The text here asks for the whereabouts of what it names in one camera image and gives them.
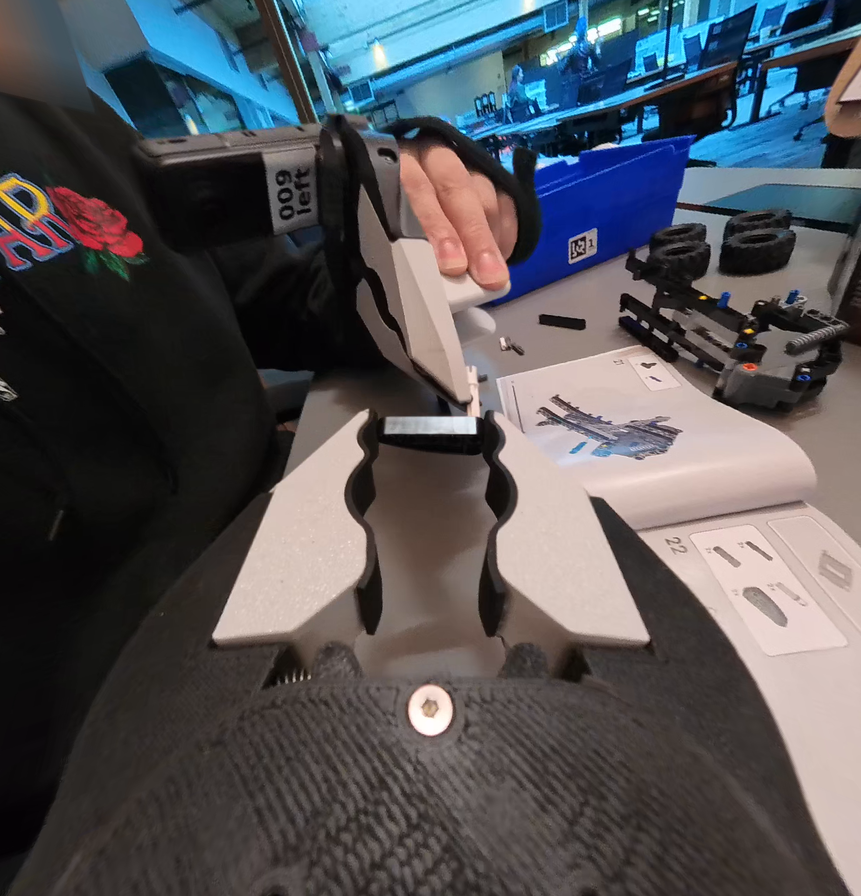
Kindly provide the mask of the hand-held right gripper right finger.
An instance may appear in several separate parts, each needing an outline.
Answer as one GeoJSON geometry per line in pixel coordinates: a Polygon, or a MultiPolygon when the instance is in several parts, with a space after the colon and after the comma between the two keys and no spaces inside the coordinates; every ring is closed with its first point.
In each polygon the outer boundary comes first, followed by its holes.
{"type": "Polygon", "coordinates": [[[495,517],[479,584],[484,633],[508,647],[647,646],[591,497],[502,414],[490,411],[482,424],[495,517]]]}

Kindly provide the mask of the grey desk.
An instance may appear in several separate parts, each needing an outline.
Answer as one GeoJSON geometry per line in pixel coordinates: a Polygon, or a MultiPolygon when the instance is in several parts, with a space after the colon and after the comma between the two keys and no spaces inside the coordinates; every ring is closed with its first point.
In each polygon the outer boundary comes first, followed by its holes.
{"type": "MultiPolygon", "coordinates": [[[[481,387],[485,408],[498,409],[495,378],[558,362],[575,362],[606,351],[628,352],[633,344],[618,327],[618,297],[633,283],[620,256],[527,297],[492,310],[497,333],[512,337],[524,357],[501,352],[492,337],[481,339],[469,359],[490,377],[481,387]],[[539,314],[586,320],[582,331],[541,326],[539,314]]],[[[663,524],[642,537],[668,565],[683,574],[708,605],[745,660],[753,663],[757,682],[788,737],[799,777],[818,830],[852,894],[861,894],[861,631],[836,604],[829,590],[797,559],[771,524],[776,519],[808,517],[843,547],[861,570],[861,347],[843,351],[843,361],[828,386],[803,409],[772,413],[752,411],[754,419],[782,432],[812,461],[817,485],[810,502],[767,509],[703,515],[689,523],[663,524]],[[766,656],[755,644],[738,613],[687,535],[727,532],[752,525],[769,545],[780,547],[790,570],[846,637],[845,647],[827,651],[766,656]]],[[[481,459],[457,459],[383,449],[374,466],[378,497],[370,508],[380,557],[390,562],[389,576],[402,588],[392,618],[384,618],[375,638],[359,643],[368,671],[401,674],[403,670],[488,670],[501,658],[500,646],[483,637],[479,623],[458,630],[452,646],[443,647],[444,619],[436,611],[451,609],[462,626],[474,620],[474,586],[466,576],[478,574],[491,513],[483,501],[486,466],[481,459]]]]}

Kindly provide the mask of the black office chair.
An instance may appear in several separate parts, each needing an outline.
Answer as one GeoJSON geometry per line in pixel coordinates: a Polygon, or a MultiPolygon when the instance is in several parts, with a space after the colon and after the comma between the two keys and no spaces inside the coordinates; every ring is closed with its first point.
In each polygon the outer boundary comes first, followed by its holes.
{"type": "Polygon", "coordinates": [[[697,69],[737,63],[749,39],[757,6],[748,6],[735,15],[710,25],[697,69]]]}

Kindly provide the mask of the grey toy chassis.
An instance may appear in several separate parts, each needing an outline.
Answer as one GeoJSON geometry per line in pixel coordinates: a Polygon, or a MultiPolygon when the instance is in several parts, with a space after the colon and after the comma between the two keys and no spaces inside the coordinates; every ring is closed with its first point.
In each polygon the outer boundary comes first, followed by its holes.
{"type": "Polygon", "coordinates": [[[849,324],[804,298],[759,300],[740,312],[634,249],[626,270],[655,292],[650,305],[622,293],[619,326],[663,361],[684,352],[714,371],[712,396],[729,406],[790,411],[816,398],[842,362],[849,324]]]}

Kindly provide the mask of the toy building instruction booklet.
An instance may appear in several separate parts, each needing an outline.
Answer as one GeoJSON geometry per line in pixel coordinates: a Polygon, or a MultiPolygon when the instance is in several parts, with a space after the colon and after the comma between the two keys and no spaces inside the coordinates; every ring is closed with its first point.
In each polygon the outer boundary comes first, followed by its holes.
{"type": "Polygon", "coordinates": [[[683,580],[748,666],[861,894],[861,548],[778,429],[626,348],[499,378],[502,409],[683,580]]]}

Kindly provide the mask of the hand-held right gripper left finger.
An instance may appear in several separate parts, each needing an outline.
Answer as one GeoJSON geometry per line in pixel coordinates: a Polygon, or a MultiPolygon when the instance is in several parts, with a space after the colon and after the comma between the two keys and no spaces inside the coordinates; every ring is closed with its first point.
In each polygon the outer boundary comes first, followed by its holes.
{"type": "Polygon", "coordinates": [[[382,581],[366,512],[378,423],[357,413],[273,489],[213,644],[353,646],[377,632],[382,581]]]}

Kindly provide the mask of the black curved toy piece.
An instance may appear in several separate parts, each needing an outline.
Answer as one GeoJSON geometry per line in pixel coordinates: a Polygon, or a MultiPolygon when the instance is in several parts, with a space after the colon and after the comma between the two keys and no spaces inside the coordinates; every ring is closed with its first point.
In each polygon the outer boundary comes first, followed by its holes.
{"type": "Polygon", "coordinates": [[[484,421],[472,416],[387,416],[376,427],[378,441],[427,454],[481,454],[484,421]]]}

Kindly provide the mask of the blue plastic bin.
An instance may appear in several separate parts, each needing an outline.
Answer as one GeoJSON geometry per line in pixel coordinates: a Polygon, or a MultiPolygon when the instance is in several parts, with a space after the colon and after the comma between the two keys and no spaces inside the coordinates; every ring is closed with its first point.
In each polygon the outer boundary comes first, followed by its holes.
{"type": "Polygon", "coordinates": [[[542,231],[492,308],[610,261],[672,223],[693,136],[596,148],[537,166],[542,231]]]}

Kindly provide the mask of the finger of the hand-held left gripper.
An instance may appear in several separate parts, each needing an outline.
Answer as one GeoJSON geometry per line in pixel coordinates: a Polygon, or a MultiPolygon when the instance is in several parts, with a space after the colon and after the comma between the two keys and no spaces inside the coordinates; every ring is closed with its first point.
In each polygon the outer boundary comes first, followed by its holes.
{"type": "Polygon", "coordinates": [[[466,409],[465,358],[431,245],[423,238],[391,240],[364,186],[356,216],[359,283],[369,281],[383,321],[412,361],[412,377],[466,409]]]}
{"type": "Polygon", "coordinates": [[[382,357],[403,374],[412,376],[412,361],[394,330],[383,321],[369,281],[366,279],[362,279],[358,284],[356,309],[382,357]]]}

